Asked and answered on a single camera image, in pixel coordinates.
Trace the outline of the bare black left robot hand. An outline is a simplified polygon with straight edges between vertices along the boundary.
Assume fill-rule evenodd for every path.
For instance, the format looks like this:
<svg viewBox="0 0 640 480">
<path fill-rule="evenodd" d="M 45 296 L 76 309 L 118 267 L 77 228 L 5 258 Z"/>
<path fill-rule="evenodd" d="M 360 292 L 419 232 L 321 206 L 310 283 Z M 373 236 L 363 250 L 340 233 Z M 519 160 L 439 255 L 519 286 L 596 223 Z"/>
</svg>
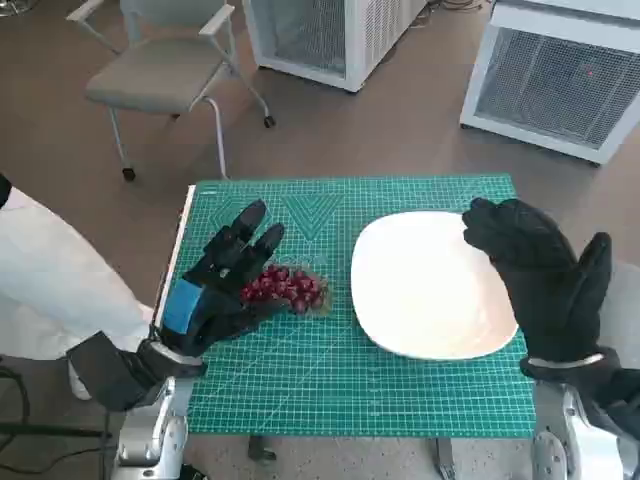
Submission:
<svg viewBox="0 0 640 480">
<path fill-rule="evenodd" d="M 170 288 L 155 341 L 199 357 L 212 344 L 245 335 L 289 308 L 288 300 L 271 293 L 254 299 L 248 292 L 284 236 L 284 226 L 276 223 L 253 239 L 265 215 L 266 204 L 256 200 L 209 241 Z"/>
</svg>

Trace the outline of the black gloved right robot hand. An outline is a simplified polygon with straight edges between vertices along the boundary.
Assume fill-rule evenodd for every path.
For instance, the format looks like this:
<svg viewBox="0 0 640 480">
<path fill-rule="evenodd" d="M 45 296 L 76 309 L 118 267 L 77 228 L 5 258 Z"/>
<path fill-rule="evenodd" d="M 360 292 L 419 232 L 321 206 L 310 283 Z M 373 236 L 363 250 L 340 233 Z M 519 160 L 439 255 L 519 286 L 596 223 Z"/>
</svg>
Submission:
<svg viewBox="0 0 640 480">
<path fill-rule="evenodd" d="M 532 358 L 569 363 L 599 352 L 600 309 L 612 276 L 612 239 L 594 234 L 577 255 L 558 224 L 519 200 L 475 198 L 465 241 L 483 251 L 506 286 Z"/>
</svg>

